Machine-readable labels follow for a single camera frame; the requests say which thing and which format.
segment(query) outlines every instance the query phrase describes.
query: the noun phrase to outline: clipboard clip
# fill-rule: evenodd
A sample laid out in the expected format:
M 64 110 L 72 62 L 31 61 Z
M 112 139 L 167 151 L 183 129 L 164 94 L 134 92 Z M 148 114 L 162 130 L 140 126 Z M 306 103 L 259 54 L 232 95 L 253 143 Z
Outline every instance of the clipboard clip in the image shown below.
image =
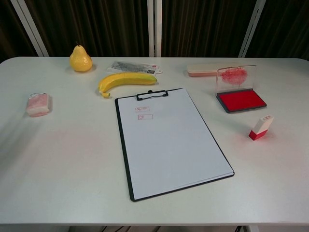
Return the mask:
M 159 97 L 167 97 L 169 93 L 166 90 L 156 91 L 153 92 L 152 90 L 149 90 L 148 93 L 140 93 L 136 95 L 136 99 L 138 101 L 142 101 L 149 98 L 159 98 Z

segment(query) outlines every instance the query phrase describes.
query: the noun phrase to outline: red stamp mark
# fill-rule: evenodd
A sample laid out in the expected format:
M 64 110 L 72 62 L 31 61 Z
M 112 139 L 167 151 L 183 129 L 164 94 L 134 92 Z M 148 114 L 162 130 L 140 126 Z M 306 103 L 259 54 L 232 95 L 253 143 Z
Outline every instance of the red stamp mark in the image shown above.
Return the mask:
M 147 115 L 139 115 L 138 117 L 139 120 L 144 120 L 144 119 L 153 119 L 152 114 L 147 114 Z
M 148 106 L 144 106 L 144 107 L 138 107 L 135 108 L 135 112 L 145 112 L 145 111 L 149 111 L 149 107 Z

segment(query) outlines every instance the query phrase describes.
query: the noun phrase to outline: pink wrapped package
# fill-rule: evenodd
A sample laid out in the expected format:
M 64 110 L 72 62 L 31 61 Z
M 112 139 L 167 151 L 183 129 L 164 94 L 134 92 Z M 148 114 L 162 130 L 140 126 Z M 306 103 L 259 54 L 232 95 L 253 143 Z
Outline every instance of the pink wrapped package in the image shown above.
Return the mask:
M 26 112 L 30 117 L 39 117 L 49 113 L 51 98 L 47 93 L 34 93 L 28 98 Z

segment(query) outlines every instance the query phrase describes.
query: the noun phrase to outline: clear plastic lid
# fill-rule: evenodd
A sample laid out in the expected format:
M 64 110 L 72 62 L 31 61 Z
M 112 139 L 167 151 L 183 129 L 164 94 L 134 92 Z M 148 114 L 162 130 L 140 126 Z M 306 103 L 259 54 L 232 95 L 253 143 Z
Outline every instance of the clear plastic lid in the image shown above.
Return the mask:
M 256 65 L 243 65 L 218 69 L 216 94 L 244 89 L 253 89 Z

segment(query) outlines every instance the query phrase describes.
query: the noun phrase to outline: clipboard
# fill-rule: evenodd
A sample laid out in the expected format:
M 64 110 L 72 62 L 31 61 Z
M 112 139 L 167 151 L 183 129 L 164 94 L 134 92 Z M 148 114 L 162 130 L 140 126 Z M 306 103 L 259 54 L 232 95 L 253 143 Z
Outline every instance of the clipboard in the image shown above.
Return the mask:
M 186 89 L 150 90 L 115 104 L 132 201 L 234 175 Z

